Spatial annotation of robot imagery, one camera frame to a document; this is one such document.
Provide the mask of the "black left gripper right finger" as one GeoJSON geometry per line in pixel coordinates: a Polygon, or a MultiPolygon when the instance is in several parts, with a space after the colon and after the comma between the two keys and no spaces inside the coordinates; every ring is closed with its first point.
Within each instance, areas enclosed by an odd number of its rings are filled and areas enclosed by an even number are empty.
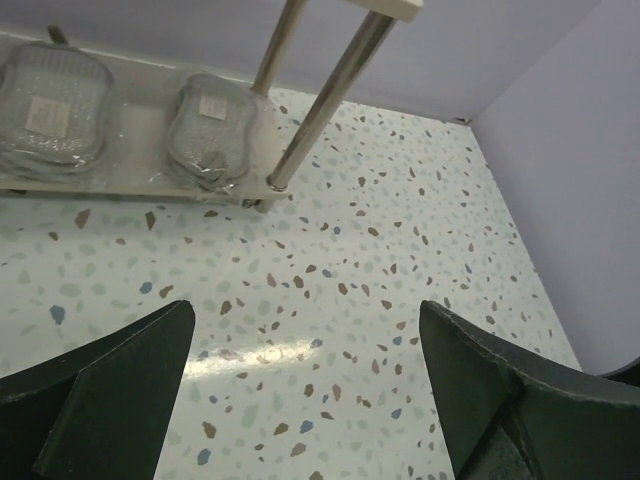
{"type": "Polygon", "coordinates": [[[638,478],[637,361],[589,375],[435,301],[419,334],[455,478],[638,478]]]}

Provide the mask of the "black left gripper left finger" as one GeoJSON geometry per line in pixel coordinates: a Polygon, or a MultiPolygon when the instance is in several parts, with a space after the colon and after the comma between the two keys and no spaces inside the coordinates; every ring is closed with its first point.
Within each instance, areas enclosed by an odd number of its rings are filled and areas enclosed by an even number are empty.
{"type": "Polygon", "coordinates": [[[2,378],[2,478],[153,478],[194,328],[174,301],[2,378]]]}

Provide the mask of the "silver sponge pack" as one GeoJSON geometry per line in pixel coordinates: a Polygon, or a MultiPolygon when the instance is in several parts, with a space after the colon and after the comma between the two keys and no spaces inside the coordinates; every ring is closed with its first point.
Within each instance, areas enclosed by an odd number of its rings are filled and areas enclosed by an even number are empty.
{"type": "Polygon", "coordinates": [[[185,77],[165,137],[168,175],[200,193],[243,190],[269,110],[266,98],[236,82],[205,72],[185,77]]]}
{"type": "Polygon", "coordinates": [[[1,40],[1,174],[65,182],[106,162],[115,79],[96,57],[1,40]]]}

